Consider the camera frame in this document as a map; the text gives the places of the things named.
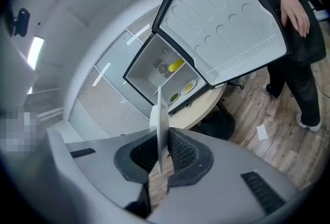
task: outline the hand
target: hand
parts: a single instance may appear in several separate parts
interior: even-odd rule
[[[301,37],[309,33],[309,18],[299,0],[281,0],[282,23],[287,25],[288,17]]]

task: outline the cable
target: cable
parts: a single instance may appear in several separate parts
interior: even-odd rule
[[[320,85],[318,84],[318,81],[316,80],[316,78],[315,78],[315,81],[316,81],[316,84],[318,85],[319,90],[321,91],[321,93],[322,93],[324,96],[326,96],[327,98],[330,98],[328,95],[326,95],[326,94],[321,90]]]

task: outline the mini fridge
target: mini fridge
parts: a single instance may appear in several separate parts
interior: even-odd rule
[[[151,36],[123,78],[152,105],[161,86],[173,113],[288,53],[268,0],[163,0]]]

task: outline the person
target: person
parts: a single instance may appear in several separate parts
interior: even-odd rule
[[[315,132],[321,128],[316,82],[310,65],[326,56],[319,23],[307,0],[269,0],[281,18],[292,53],[267,66],[270,83],[263,92],[279,97],[286,83],[301,112],[296,121]]]

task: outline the black pants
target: black pants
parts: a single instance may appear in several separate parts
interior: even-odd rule
[[[278,97],[286,82],[302,111],[302,123],[308,126],[319,124],[318,92],[310,65],[296,66],[288,60],[278,60],[267,68],[271,94]]]

